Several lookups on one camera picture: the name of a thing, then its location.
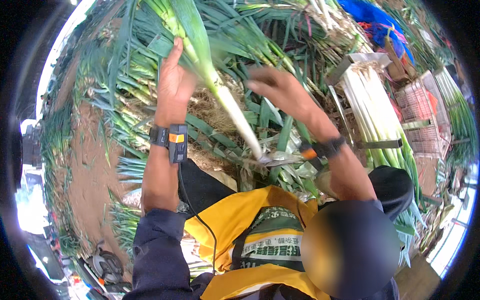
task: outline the man's left hand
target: man's left hand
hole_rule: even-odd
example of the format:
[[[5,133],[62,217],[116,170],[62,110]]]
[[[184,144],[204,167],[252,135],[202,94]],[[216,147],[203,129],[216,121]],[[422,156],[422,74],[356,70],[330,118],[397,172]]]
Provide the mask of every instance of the man's left hand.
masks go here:
[[[155,124],[169,127],[170,124],[182,124],[187,115],[187,104],[195,90],[195,75],[178,65],[183,52],[180,37],[174,40],[173,48],[160,68],[158,79],[158,100]]]

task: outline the orange label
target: orange label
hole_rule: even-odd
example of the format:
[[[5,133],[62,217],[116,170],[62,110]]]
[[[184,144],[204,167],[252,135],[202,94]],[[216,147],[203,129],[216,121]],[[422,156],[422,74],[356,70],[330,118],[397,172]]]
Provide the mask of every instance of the orange label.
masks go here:
[[[310,160],[312,158],[315,158],[317,156],[317,153],[315,152],[315,150],[313,150],[313,148],[308,148],[307,150],[305,150],[304,152],[301,153],[301,155],[306,159],[306,160]]]
[[[185,141],[185,135],[184,134],[176,135],[176,134],[170,133],[168,135],[168,140],[172,143],[183,143],[183,141]]]

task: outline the leek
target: leek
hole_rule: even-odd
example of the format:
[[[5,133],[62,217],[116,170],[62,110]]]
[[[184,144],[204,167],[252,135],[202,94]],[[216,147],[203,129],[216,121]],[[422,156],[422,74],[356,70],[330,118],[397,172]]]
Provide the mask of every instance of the leek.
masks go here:
[[[237,102],[215,70],[210,56],[207,32],[193,0],[144,0],[162,19],[163,25],[174,36],[183,40],[184,52],[196,71],[203,77],[206,86],[228,112],[239,133],[252,150],[257,160],[262,149],[256,135],[245,119]]]
[[[396,140],[401,138],[401,149],[369,149],[367,158],[373,166],[392,166],[407,171],[415,185],[415,200],[419,201],[420,188],[413,151],[408,144],[400,121],[390,104],[382,82],[371,65],[354,64],[348,68],[340,82],[350,103],[364,142]]]

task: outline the wrist-mounted device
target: wrist-mounted device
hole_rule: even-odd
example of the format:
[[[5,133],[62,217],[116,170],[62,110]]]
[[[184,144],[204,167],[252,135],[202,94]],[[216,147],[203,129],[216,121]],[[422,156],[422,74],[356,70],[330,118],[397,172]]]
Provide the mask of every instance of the wrist-mounted device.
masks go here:
[[[187,161],[187,124],[171,124],[169,128],[153,125],[148,136],[150,144],[168,149],[170,163]]]
[[[340,136],[339,138],[330,139],[326,142],[314,143],[311,145],[305,140],[302,140],[300,146],[301,155],[308,160],[317,171],[321,171],[324,166],[320,160],[322,157],[327,159],[335,157],[340,152],[340,147],[345,144],[345,138]]]

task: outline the red crate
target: red crate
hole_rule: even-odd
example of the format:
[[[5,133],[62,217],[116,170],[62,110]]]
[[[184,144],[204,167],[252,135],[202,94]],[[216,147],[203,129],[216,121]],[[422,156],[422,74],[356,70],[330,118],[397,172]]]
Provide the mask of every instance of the red crate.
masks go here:
[[[436,114],[426,91],[437,98]],[[395,93],[401,109],[403,122],[430,120],[431,124],[422,128],[405,130],[410,147],[416,156],[445,159],[450,141],[450,120],[445,104],[430,71]]]

